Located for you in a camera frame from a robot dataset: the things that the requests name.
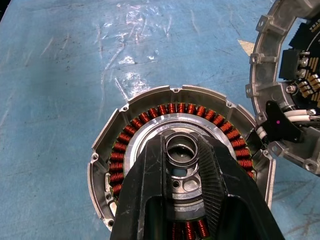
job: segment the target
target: black plastic bracket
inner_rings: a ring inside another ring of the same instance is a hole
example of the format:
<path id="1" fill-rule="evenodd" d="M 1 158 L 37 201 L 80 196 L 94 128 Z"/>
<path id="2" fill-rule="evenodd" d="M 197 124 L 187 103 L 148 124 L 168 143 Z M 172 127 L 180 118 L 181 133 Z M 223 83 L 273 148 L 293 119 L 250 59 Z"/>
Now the black plastic bracket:
<path id="1" fill-rule="evenodd" d="M 262 123 L 262 127 L 270 142 L 286 140 L 300 143 L 303 140 L 303 132 L 289 121 L 275 101 L 266 102 L 265 112 L 267 121 Z"/>

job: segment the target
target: cable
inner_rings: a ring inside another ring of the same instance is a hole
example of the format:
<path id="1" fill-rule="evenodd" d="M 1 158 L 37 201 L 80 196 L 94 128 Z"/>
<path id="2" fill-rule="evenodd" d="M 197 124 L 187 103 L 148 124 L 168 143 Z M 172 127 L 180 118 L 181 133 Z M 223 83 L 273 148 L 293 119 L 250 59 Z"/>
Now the cable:
<path id="1" fill-rule="evenodd" d="M 261 126 L 256 130 L 256 133 L 259 135 L 262 131 L 264 131 L 264 128 Z"/>
<path id="2" fill-rule="evenodd" d="M 301 115 L 308 115 L 307 110 L 291 110 L 291 111 L 286 111 L 284 115 L 288 117 L 293 117 L 293 116 L 301 116 Z"/>
<path id="3" fill-rule="evenodd" d="M 309 115 L 289 116 L 288 120 L 290 122 L 309 122 L 310 116 Z"/>
<path id="4" fill-rule="evenodd" d="M 259 134 L 259 138 L 262 140 L 265 136 L 267 136 L 267 133 L 266 131 L 262 131 L 260 134 Z"/>

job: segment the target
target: bolt hole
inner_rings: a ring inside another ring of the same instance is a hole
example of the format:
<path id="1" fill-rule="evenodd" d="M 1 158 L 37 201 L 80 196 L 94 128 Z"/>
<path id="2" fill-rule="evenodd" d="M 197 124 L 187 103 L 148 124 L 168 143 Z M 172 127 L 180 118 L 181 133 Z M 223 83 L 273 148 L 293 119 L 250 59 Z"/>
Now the bolt hole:
<path id="1" fill-rule="evenodd" d="M 173 181 L 172 186 L 176 189 L 180 186 L 180 182 L 178 181 Z"/>
<path id="2" fill-rule="evenodd" d="M 109 227 L 112 227 L 112 226 L 114 225 L 114 221 L 113 221 L 113 220 L 110 220 L 110 221 L 108 222 L 108 225 L 109 225 Z"/>
<path id="3" fill-rule="evenodd" d="M 313 165 L 312 163 L 307 163 L 305 165 L 305 169 L 308 170 L 309 172 L 313 173 L 317 169 L 317 167 L 315 165 Z"/>
<path id="4" fill-rule="evenodd" d="M 93 154 L 93 155 L 92 155 L 92 159 L 93 159 L 93 160 L 97 160 L 97 159 L 98 159 L 98 154 L 96 154 L 96 153 Z"/>

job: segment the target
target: blue work surface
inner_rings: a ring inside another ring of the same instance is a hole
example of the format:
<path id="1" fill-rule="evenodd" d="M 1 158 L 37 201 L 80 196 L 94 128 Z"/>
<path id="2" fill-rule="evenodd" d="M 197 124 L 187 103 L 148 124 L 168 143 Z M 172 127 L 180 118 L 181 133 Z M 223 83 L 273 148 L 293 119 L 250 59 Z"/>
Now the blue work surface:
<path id="1" fill-rule="evenodd" d="M 87 163 L 114 109 L 150 88 L 189 84 L 253 113 L 238 40 L 255 42 L 271 5 L 12 0 L 0 24 L 0 239 L 108 239 Z M 272 213 L 286 239 L 320 239 L 319 182 L 278 159 Z"/>

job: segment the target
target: circuit board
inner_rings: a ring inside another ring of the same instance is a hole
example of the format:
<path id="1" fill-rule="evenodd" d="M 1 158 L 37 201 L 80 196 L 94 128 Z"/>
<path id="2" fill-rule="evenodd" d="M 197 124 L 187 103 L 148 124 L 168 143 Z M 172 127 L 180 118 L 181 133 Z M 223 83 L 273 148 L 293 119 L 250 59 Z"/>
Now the circuit board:
<path id="1" fill-rule="evenodd" d="M 299 26 L 289 44 L 301 52 L 293 80 L 298 88 L 292 95 L 300 109 L 315 109 L 320 114 L 320 14 Z"/>

